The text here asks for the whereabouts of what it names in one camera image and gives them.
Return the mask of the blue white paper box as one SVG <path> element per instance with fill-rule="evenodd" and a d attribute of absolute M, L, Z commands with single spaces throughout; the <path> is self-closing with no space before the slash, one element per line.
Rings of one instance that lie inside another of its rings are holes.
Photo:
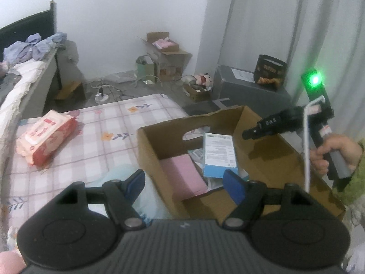
<path fill-rule="evenodd" d="M 226 170 L 238 174 L 233 137 L 205 133 L 203 137 L 203 175 L 222 179 Z"/>

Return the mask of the clear plastic barcode bag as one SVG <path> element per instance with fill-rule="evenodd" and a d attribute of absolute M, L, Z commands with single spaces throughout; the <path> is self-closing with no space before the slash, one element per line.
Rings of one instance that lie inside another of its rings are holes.
<path fill-rule="evenodd" d="M 214 177 L 205 177 L 203 175 L 203 149 L 198 148 L 195 150 L 189 150 L 188 154 L 191 158 L 191 160 L 194 162 L 197 171 L 205 181 L 205 184 L 207 184 L 208 191 L 218 189 L 223 187 L 223 180 L 220 178 L 214 178 Z"/>

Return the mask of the brown cardboard box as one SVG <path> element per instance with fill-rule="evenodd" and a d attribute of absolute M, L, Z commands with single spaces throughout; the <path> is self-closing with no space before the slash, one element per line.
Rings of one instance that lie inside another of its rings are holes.
<path fill-rule="evenodd" d="M 202 137 L 183 140 L 183 135 L 203 126 L 209 126 L 216 134 L 233 137 L 238 166 L 248 172 L 250 179 L 262 181 L 274 188 L 283 188 L 286 183 L 304 185 L 303 159 L 284 138 L 279 135 L 257 140 L 242 138 L 242 132 L 254 127 L 259 120 L 260 117 L 249 107 L 236 106 L 138 129 L 138 164 L 152 179 L 174 219 L 200 218 L 222 222 L 236 208 L 224 189 L 178 201 L 173 195 L 169 174 L 160 165 L 162 159 L 202 147 Z"/>

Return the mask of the dark grey storage box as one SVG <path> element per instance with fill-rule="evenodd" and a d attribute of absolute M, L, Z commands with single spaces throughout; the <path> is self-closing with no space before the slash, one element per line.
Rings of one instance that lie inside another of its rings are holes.
<path fill-rule="evenodd" d="M 275 90 L 238 79 L 235 75 L 239 72 L 245 73 L 229 66 L 218 66 L 211 97 L 214 100 L 229 98 L 236 105 L 250 107 L 262 118 L 291 107 L 291 97 L 284 88 Z"/>

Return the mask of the black snack bag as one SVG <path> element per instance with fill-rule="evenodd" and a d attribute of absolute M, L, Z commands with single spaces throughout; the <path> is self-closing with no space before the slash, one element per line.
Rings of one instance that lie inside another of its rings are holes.
<path fill-rule="evenodd" d="M 254 71 L 254 82 L 278 90 L 285 80 L 287 63 L 269 55 L 259 55 Z"/>

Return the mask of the small low cardboard tray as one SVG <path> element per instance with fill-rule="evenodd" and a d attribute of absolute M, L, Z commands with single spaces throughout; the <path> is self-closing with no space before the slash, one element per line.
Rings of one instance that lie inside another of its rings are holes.
<path fill-rule="evenodd" d="M 182 90 L 194 103 L 209 101 L 211 99 L 210 91 L 195 89 L 189 84 L 184 84 Z"/>

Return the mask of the pink foam block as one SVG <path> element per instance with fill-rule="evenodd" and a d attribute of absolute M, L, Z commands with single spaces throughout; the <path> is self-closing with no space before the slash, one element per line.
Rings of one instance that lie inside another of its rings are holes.
<path fill-rule="evenodd" d="M 207 184 L 188 154 L 160 160 L 160 165 L 172 187 L 174 200 L 187 200 L 208 191 Z"/>

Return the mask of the small plush doll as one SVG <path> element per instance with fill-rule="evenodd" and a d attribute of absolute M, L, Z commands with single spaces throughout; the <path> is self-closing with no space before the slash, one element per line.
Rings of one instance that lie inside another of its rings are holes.
<path fill-rule="evenodd" d="M 188 84 L 198 85 L 205 90 L 211 90 L 214 86 L 214 80 L 208 73 L 197 74 L 193 76 L 193 78 L 188 82 Z"/>

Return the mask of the pink wet wipes pack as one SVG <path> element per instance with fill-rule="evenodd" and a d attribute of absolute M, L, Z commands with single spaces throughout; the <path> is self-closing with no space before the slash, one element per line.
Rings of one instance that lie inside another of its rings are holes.
<path fill-rule="evenodd" d="M 76 129 L 77 120 L 50 110 L 16 140 L 16 152 L 32 166 L 43 166 Z"/>

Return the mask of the white power strip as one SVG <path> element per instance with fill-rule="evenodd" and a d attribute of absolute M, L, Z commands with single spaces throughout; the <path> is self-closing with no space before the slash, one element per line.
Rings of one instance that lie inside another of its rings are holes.
<path fill-rule="evenodd" d="M 100 88 L 95 95 L 95 102 L 98 104 L 106 103 L 109 99 L 109 96 L 103 92 L 103 89 Z"/>

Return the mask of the far open cardboard box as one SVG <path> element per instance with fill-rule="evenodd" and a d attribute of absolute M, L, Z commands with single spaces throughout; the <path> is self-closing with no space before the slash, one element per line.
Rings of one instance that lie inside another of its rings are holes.
<path fill-rule="evenodd" d="M 155 64 L 155 74 L 163 82 L 180 80 L 191 58 L 179 44 L 170 39 L 169 32 L 148 32 L 145 44 L 147 55 Z"/>

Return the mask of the green paper bag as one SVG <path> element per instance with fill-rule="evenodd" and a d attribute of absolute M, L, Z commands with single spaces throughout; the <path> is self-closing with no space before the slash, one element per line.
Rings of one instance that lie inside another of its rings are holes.
<path fill-rule="evenodd" d="M 139 56 L 136 59 L 137 78 L 146 85 L 156 83 L 155 63 L 149 55 Z"/>

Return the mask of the pink plush toy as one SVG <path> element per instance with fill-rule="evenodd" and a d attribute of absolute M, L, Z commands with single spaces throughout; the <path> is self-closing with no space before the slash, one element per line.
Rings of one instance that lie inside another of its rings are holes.
<path fill-rule="evenodd" d="M 13 251 L 5 251 L 0 254 L 0 271 L 3 274 L 20 273 L 25 268 L 21 256 Z"/>

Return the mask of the white fluffy blanket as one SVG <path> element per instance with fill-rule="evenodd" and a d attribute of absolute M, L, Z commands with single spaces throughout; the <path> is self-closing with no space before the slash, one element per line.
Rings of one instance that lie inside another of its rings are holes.
<path fill-rule="evenodd" d="M 18 76 L 21 78 L 8 93 L 1 105 L 1 160 L 8 156 L 8 146 L 12 140 L 17 120 L 20 116 L 22 99 L 28 94 L 32 84 L 39 79 L 44 67 L 44 61 L 34 61 L 31 59 L 15 65 L 11 70 L 12 72 L 18 72 Z"/>

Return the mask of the purple crumpled clothes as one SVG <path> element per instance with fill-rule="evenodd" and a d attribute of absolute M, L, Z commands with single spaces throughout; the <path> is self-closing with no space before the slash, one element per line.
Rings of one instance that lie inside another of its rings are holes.
<path fill-rule="evenodd" d="M 16 41 L 4 48 L 4 61 L 12 66 L 30 59 L 42 61 L 52 49 L 63 46 L 67 35 L 67 33 L 57 32 L 45 39 L 42 39 L 39 33 L 30 35 L 24 42 Z"/>

